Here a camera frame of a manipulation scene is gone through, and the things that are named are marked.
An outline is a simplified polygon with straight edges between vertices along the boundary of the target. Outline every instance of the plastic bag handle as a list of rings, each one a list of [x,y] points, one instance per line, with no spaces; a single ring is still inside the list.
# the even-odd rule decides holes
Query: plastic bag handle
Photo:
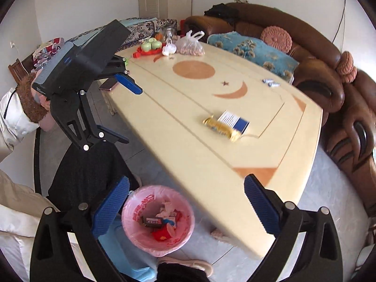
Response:
[[[192,37],[196,40],[199,40],[204,36],[205,36],[205,33],[203,31],[199,31],[199,32],[195,33],[194,35],[192,35]]]

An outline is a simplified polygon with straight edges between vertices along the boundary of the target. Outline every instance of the metal screw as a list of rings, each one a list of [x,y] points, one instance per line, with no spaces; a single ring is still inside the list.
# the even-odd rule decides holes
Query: metal screw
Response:
[[[89,205],[87,203],[80,203],[78,205],[78,209],[80,209],[81,211],[86,210],[88,207]]]
[[[324,213],[325,215],[328,215],[329,209],[327,207],[321,207],[321,212]]]
[[[52,208],[51,208],[51,207],[45,208],[45,209],[44,209],[44,213],[45,213],[46,215],[50,215],[50,214],[52,213]]]
[[[295,209],[295,204],[291,201],[285,202],[285,207],[289,210],[294,210]]]

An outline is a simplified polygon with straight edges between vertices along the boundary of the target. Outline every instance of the brown leather sofa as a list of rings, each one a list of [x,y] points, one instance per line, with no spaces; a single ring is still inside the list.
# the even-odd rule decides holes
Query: brown leather sofa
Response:
[[[368,215],[376,216],[376,83],[359,70],[343,88],[345,102],[323,129],[329,132],[326,151],[351,180]]]
[[[339,111],[344,101],[342,83],[335,71],[341,52],[312,26],[276,8],[246,3],[227,5],[239,10],[240,20],[235,26],[219,18],[191,16],[185,20],[184,29],[204,31],[205,42],[211,34],[230,31],[260,38],[263,29],[272,25],[288,31],[293,39],[288,55],[300,62],[294,71],[293,85],[323,109],[324,125],[328,114]]]

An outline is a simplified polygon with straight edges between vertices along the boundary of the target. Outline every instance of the wall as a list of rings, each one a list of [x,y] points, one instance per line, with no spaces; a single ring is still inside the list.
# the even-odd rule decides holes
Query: wall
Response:
[[[41,43],[36,21],[34,0],[16,0],[0,24],[0,95],[16,86],[8,65],[17,58],[23,60]],[[19,50],[10,47],[14,42]],[[34,188],[33,153],[35,133],[29,134],[14,152],[2,163],[0,169],[19,184]]]
[[[315,27],[333,40],[341,20],[344,0],[248,0],[250,3],[276,7]],[[203,15],[214,4],[233,0],[192,0],[192,14]],[[376,31],[357,0],[346,1],[345,39],[343,50],[354,56],[355,65],[376,80]],[[335,45],[341,50],[343,26]]]
[[[138,17],[138,0],[35,0],[42,41],[65,40],[114,19]]]

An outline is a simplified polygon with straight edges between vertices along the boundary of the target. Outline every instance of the floor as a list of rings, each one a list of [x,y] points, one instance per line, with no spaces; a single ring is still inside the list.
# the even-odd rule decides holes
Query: floor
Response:
[[[129,138],[129,144],[117,143],[117,147],[131,171],[138,174],[144,184],[164,184],[179,190],[119,115],[112,116],[109,113],[96,82],[88,92],[88,99],[98,124]],[[69,139],[58,126],[50,132],[41,134],[40,171],[44,196],[47,195],[55,172],[69,145]],[[210,278],[212,282],[247,281],[260,260],[250,258],[238,247],[212,238],[210,232],[215,226],[193,203],[192,206],[196,216],[195,230],[190,240],[184,247],[174,252],[173,256],[180,259],[202,259],[213,264],[214,275]],[[317,150],[311,175],[298,206],[300,209],[315,211],[320,206],[327,206],[330,209],[341,244],[344,281],[348,281],[363,247],[368,219],[350,182],[321,147]],[[280,280],[291,273],[302,242],[303,236],[298,237]]]

